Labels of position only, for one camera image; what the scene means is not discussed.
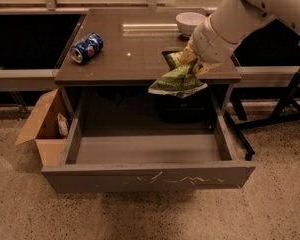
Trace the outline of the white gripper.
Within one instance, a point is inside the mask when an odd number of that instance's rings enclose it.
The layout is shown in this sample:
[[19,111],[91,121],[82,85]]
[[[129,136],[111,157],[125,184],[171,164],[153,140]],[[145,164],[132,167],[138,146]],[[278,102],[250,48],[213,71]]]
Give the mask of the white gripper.
[[175,65],[180,66],[192,62],[198,56],[201,60],[196,61],[193,74],[200,77],[228,60],[239,44],[239,41],[231,43],[217,34],[210,17],[207,17],[194,29],[187,46],[173,54],[173,59]]

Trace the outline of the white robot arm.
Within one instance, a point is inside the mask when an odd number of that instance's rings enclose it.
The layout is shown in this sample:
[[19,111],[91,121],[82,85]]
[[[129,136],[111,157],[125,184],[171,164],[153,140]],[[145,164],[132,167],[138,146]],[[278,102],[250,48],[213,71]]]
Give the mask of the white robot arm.
[[224,0],[193,31],[180,65],[196,61],[203,75],[228,60],[241,42],[278,19],[300,37],[300,0]]

